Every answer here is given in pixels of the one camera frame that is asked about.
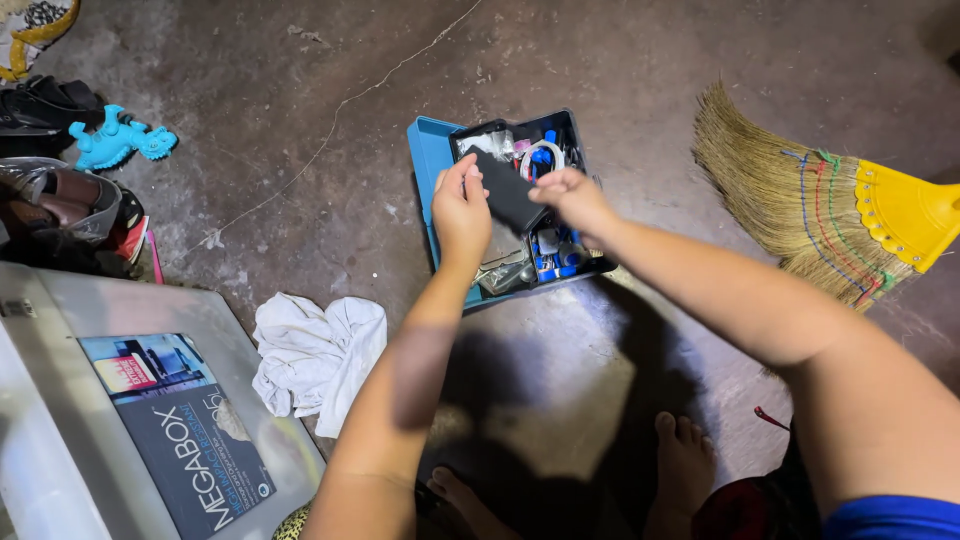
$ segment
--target hand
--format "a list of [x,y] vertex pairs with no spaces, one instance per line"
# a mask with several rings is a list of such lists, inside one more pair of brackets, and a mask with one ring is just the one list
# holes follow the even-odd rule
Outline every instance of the hand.
[[584,245],[590,249],[604,249],[604,236],[620,221],[600,187],[574,168],[538,178],[537,187],[527,196],[535,203],[557,209],[560,218],[580,232]]
[[440,266],[476,274],[490,245],[493,223],[483,174],[477,169],[476,154],[469,154],[440,172],[433,190],[433,223],[440,239]]

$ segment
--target white cable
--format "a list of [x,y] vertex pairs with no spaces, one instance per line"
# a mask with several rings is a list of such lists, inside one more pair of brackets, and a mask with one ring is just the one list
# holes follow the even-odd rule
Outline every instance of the white cable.
[[523,151],[523,161],[520,162],[520,176],[523,177],[523,180],[527,180],[529,182],[530,158],[534,155],[534,151],[540,147],[549,148],[550,151],[553,152],[553,161],[555,163],[553,170],[559,171],[565,167],[564,153],[561,152],[560,147],[547,139],[543,139],[531,144],[526,150]]

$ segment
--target rag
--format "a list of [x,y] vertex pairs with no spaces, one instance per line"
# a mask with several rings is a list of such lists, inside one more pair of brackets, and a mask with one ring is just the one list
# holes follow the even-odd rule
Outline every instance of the rag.
[[387,314],[376,302],[346,297],[326,312],[278,292],[256,310],[253,339],[262,360],[253,389],[275,416],[320,414],[317,435],[334,437],[360,386],[387,346]]

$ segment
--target pink item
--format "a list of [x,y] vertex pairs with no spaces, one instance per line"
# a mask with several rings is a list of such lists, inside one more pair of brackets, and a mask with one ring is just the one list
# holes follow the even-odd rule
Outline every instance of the pink item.
[[156,253],[156,239],[153,231],[147,231],[147,240],[150,242],[150,251],[154,254],[154,281],[163,285],[163,272],[160,271],[160,255]]

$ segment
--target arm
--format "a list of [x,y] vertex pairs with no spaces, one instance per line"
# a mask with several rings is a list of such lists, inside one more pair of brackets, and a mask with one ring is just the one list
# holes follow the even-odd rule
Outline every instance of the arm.
[[354,399],[301,538],[413,537],[420,454],[492,233],[475,161],[471,154],[437,179],[443,262]]
[[960,402],[866,318],[776,268],[619,218],[577,171],[538,187],[531,199],[589,247],[786,381],[822,515],[871,495],[960,503]]

